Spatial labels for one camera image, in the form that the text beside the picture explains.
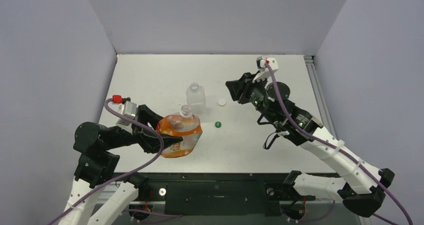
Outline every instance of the transparent bottle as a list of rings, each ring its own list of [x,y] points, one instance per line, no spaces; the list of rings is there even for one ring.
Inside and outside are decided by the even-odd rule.
[[[183,105],[178,113],[168,115],[160,120],[156,130],[163,134],[183,138],[182,142],[163,150],[161,155],[165,158],[179,158],[190,154],[203,132],[200,119],[193,115],[189,105]]]
[[[187,104],[191,107],[194,114],[202,114],[206,110],[205,89],[199,84],[193,82],[185,91]]]

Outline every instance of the red cable connector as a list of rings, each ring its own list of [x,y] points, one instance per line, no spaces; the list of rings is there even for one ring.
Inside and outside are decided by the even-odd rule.
[[[112,99],[113,99],[113,103],[114,104],[122,104],[123,103],[123,99],[122,99],[122,96],[121,95],[113,95],[112,96]]]

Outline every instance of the tabletop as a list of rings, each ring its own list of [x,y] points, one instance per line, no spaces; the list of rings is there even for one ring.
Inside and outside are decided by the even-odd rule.
[[[231,100],[226,81],[238,80],[243,73],[257,71],[260,55],[219,54],[125,54],[119,55],[107,97],[119,94],[146,104],[166,116],[186,103],[186,89],[193,82],[204,87],[207,113],[200,117],[203,134],[193,152],[179,158],[159,157],[144,172],[153,173],[334,173],[317,157],[279,138],[270,150],[262,148],[274,132],[271,125],[256,123],[260,113],[253,105]],[[310,77],[302,55],[274,55],[279,82],[290,88],[290,100],[321,119]],[[219,106],[218,100],[226,105]],[[108,127],[117,118],[103,109],[99,123]],[[215,122],[222,123],[221,128]],[[111,150],[120,155],[115,172],[127,172],[152,158],[138,145]]]

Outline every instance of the wall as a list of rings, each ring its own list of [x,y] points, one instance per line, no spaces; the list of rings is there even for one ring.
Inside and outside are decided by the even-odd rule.
[[[423,3],[347,0],[315,57],[338,137],[395,172],[390,190],[415,224],[424,224]],[[407,224],[390,198],[378,214]]]
[[[0,0],[0,218],[46,224],[63,211],[116,54],[88,0]]]
[[[346,0],[89,0],[118,53],[315,54]]]

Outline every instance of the clear plastic bottle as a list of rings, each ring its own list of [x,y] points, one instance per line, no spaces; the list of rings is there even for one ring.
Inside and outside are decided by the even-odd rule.
[[[179,158],[190,154],[203,132],[200,119],[193,115],[189,105],[183,105],[178,113],[168,115],[160,120],[156,130],[163,134],[183,138],[182,142],[163,150],[161,155],[165,158]]]
[[[194,114],[202,114],[206,110],[205,89],[199,84],[193,82],[185,91],[187,104],[191,107]]]

